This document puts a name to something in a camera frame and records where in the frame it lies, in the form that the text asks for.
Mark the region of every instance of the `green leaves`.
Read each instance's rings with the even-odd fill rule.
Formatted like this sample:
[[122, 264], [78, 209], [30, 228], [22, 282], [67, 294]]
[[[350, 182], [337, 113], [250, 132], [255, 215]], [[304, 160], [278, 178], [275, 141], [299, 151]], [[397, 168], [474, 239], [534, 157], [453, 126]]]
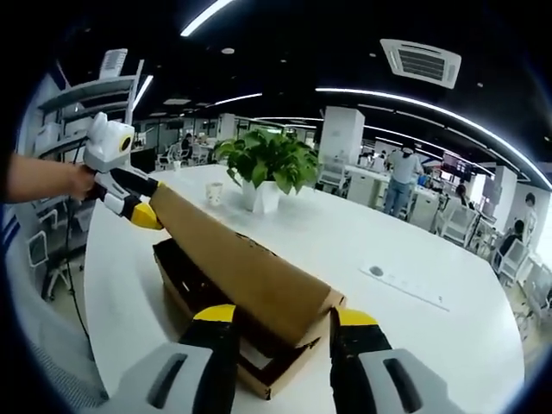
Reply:
[[292, 188], [299, 192], [317, 180], [317, 155], [294, 135], [249, 131], [239, 139], [218, 143], [215, 157], [227, 159], [228, 175], [234, 182], [239, 173], [255, 188], [264, 181], [275, 181], [281, 191], [289, 194]]

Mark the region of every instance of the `air conditioning vent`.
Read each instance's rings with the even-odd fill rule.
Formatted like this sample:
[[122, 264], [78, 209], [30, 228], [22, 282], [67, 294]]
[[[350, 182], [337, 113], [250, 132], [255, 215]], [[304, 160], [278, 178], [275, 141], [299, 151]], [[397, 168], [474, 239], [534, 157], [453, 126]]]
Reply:
[[394, 74], [449, 89], [455, 87], [461, 63], [459, 54], [412, 41], [381, 39], [380, 43]]

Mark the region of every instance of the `cardboard box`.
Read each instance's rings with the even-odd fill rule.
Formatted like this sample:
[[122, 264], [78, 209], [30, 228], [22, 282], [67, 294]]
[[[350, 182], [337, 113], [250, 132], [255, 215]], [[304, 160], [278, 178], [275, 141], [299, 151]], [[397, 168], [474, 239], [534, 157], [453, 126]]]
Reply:
[[170, 296], [190, 319], [215, 304], [236, 305], [239, 378], [270, 399], [329, 333], [329, 309], [345, 297], [168, 187], [150, 203], [172, 236], [154, 246]]

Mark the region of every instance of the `desk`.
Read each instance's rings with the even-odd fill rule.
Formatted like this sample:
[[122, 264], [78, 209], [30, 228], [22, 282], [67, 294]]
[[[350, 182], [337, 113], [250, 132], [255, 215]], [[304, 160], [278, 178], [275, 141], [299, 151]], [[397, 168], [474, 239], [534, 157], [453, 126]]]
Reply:
[[[152, 174], [234, 231], [247, 235], [374, 316], [395, 348], [406, 348], [448, 382], [461, 408], [496, 414], [524, 382], [518, 327], [496, 276], [481, 258], [426, 231], [342, 198], [304, 188], [279, 210], [256, 216], [224, 166]], [[208, 207], [206, 183], [223, 182], [223, 205]], [[152, 245], [168, 237], [139, 229], [97, 202], [86, 249], [85, 306], [91, 346], [107, 393], [123, 373], [174, 338]], [[446, 295], [451, 311], [405, 295], [360, 271], [365, 264], [410, 275]], [[326, 340], [273, 401], [239, 385], [234, 413], [331, 414]]]

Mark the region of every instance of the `cardboard flap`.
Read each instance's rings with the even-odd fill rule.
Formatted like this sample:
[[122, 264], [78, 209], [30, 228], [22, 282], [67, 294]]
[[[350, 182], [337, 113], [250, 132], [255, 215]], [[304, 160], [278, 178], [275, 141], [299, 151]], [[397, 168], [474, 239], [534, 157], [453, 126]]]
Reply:
[[232, 301], [292, 346], [326, 311], [332, 289], [238, 235], [165, 185], [150, 204], [172, 238]]

